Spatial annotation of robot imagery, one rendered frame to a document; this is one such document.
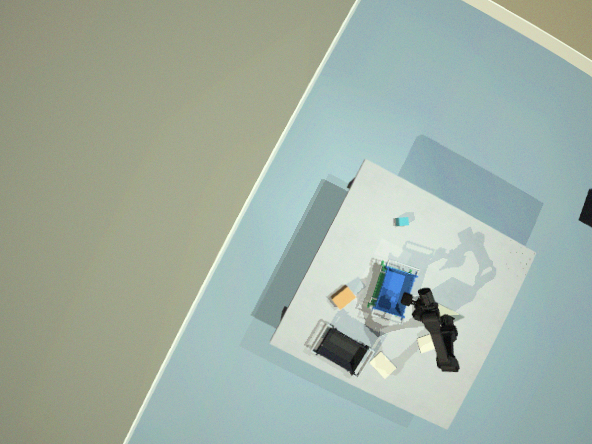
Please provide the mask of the tan rectangular block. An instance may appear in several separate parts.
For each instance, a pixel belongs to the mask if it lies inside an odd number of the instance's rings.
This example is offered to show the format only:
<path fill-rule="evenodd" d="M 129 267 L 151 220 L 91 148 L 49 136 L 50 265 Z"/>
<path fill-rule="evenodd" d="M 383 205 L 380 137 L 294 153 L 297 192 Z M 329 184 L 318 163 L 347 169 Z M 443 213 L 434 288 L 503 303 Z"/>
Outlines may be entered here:
<path fill-rule="evenodd" d="M 338 291 L 336 291 L 333 295 L 331 295 L 331 298 L 339 307 L 339 310 L 341 310 L 344 306 L 351 302 L 355 298 L 355 296 L 346 284 L 343 287 L 341 287 Z"/>

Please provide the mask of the blue plastic tray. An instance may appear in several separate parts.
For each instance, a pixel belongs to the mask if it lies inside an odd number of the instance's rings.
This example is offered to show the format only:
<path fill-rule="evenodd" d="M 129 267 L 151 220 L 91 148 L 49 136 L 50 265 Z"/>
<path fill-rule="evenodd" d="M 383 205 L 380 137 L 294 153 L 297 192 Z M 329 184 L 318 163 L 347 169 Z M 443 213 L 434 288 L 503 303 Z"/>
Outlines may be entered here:
<path fill-rule="evenodd" d="M 416 269 L 417 272 L 415 271 L 415 275 L 411 274 L 411 273 L 407 273 L 398 269 L 395 269 L 393 267 L 388 266 L 389 262 L 395 262 L 397 264 L 403 265 L 403 266 L 407 266 L 413 269 Z M 380 317 L 377 316 L 374 313 L 374 309 L 378 309 L 380 311 L 392 314 L 392 315 L 396 315 L 398 317 L 401 317 L 401 322 L 396 322 L 398 324 L 403 324 L 404 318 L 405 316 L 403 316 L 403 314 L 405 313 L 405 308 L 406 306 L 403 305 L 401 303 L 401 299 L 402 296 L 405 292 L 410 293 L 412 286 L 413 286 L 413 282 L 415 282 L 415 278 L 418 278 L 418 273 L 420 271 L 420 269 L 416 268 L 416 267 L 412 267 L 400 262 L 397 262 L 395 260 L 388 260 L 388 262 L 386 263 L 387 270 L 385 270 L 385 276 L 384 276 L 384 280 L 380 289 L 380 293 L 377 299 L 377 302 L 375 302 L 376 306 L 372 308 L 372 316 L 375 316 L 377 318 L 381 318 L 390 322 L 395 323 L 396 321 L 384 318 L 384 317 Z"/>

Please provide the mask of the green plastic tray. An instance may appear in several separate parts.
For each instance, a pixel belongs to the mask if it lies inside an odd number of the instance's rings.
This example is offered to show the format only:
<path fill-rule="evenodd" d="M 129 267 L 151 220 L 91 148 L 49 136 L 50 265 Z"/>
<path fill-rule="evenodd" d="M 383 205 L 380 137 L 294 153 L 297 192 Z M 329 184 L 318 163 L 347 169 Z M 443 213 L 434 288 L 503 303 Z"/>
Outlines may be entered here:
<path fill-rule="evenodd" d="M 381 262 L 381 265 L 383 265 L 382 266 L 382 271 L 387 270 L 387 268 L 385 267 L 386 265 L 384 264 L 384 261 Z M 410 269 L 410 271 L 407 272 L 407 273 L 411 273 L 411 272 L 412 272 L 412 270 Z M 380 293 L 380 289 L 381 289 L 381 286 L 382 286 L 382 283 L 383 283 L 383 280 L 384 280 L 384 276 L 385 276 L 385 273 L 380 272 L 379 277 L 378 277 L 378 281 L 377 281 L 377 284 L 376 284 L 376 287 L 375 287 L 375 290 L 374 290 L 374 293 L 373 293 L 373 296 L 372 297 L 378 299 L 378 296 L 379 296 L 379 293 Z M 369 308 L 370 305 L 376 306 L 375 302 L 377 302 L 377 300 L 372 299 L 371 303 L 368 302 L 367 308 Z"/>

